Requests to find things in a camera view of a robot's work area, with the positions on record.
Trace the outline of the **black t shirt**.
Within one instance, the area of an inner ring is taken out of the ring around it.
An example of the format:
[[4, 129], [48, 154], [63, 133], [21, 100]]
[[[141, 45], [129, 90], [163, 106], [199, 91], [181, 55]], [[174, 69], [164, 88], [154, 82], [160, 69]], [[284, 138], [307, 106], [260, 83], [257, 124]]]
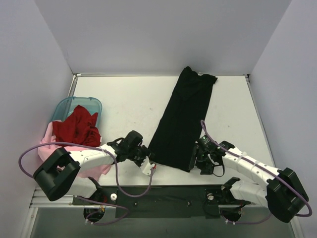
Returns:
[[189, 66], [182, 70], [149, 144], [154, 162], [191, 170], [193, 149], [202, 131], [200, 121], [206, 117], [216, 81], [217, 77], [199, 75]]

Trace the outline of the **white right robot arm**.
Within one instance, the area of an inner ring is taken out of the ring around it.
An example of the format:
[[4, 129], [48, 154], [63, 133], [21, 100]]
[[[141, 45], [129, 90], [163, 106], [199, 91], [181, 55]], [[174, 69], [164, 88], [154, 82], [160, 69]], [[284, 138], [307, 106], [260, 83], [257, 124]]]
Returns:
[[217, 166], [233, 169], [250, 179], [245, 182], [232, 177], [220, 185], [217, 198], [221, 204], [257, 204], [285, 223], [300, 217], [303, 207], [308, 208], [308, 216], [312, 214], [307, 193], [292, 169], [269, 166], [227, 141], [217, 144], [204, 136], [195, 143], [190, 167], [197, 167], [202, 175], [212, 175]]

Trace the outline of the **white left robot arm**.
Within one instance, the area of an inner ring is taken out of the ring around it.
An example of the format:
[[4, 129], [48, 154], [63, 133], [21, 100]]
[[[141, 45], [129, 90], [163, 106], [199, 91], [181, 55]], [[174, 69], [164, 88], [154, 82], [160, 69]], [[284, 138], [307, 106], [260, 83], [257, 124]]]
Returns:
[[77, 151], [59, 147], [37, 168], [33, 179], [49, 201], [73, 195], [84, 197], [90, 204], [97, 204], [102, 198], [99, 184], [92, 176], [81, 178], [79, 173], [130, 160], [143, 174], [152, 177], [156, 170], [152, 161], [154, 154], [142, 142], [142, 135], [133, 130], [125, 138], [118, 138], [101, 147], [82, 146]]

